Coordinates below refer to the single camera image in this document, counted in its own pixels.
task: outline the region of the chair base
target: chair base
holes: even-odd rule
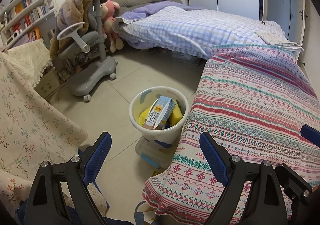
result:
[[[97,61],[90,64],[88,68],[70,78],[68,82],[70,93],[75,96],[88,95],[102,77],[114,73],[116,65],[116,60],[111,57],[108,57],[104,61]]]

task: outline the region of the blue gripper pad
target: blue gripper pad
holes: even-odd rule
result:
[[[311,143],[315,144],[317,147],[320,148],[320,132],[315,130],[314,128],[304,125],[301,128],[301,136],[305,139],[309,140]]]
[[[206,158],[215,178],[218,182],[222,183],[223,186],[227,186],[229,179],[227,177],[226,166],[205,134],[200,135],[199,143],[204,157]]]
[[[90,160],[85,166],[85,173],[83,183],[88,186],[89,183],[94,182],[100,171],[100,168],[107,157],[111,148],[111,135],[107,133],[100,144],[98,145],[95,152],[92,154]]]

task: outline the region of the caster wheel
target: caster wheel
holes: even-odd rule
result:
[[[91,101],[91,95],[88,94],[88,95],[83,96],[83,100],[84,100],[85,102]]]
[[[111,73],[111,74],[110,74],[110,79],[111,79],[111,80],[114,80],[114,79],[116,79],[116,78],[117,78],[117,76],[116,76],[115,73]]]

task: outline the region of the gray chair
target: gray chair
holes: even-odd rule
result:
[[[67,37],[72,37],[74,40],[70,46],[58,55],[61,59],[73,59],[80,52],[88,53],[91,46],[97,43],[99,44],[100,60],[91,63],[85,70],[72,76],[68,80],[68,87],[71,94],[84,96],[84,101],[91,100],[89,92],[103,76],[110,75],[111,80],[116,78],[115,70],[117,61],[106,55],[102,33],[100,0],[93,0],[92,3],[90,3],[88,9],[89,30],[86,34],[82,37],[78,35],[78,29],[84,24],[84,22],[80,22],[67,27],[57,36],[57,40],[62,40]]]

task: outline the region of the bucket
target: bucket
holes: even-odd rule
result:
[[[182,119],[176,125],[163,130],[149,130],[140,126],[139,117],[141,113],[150,107],[161,95],[177,100],[183,115]],[[189,104],[187,98],[180,91],[165,86],[152,87],[142,91],[132,100],[129,107],[131,123],[141,132],[149,145],[157,149],[169,149],[172,147],[173,142],[180,135],[188,113]]]

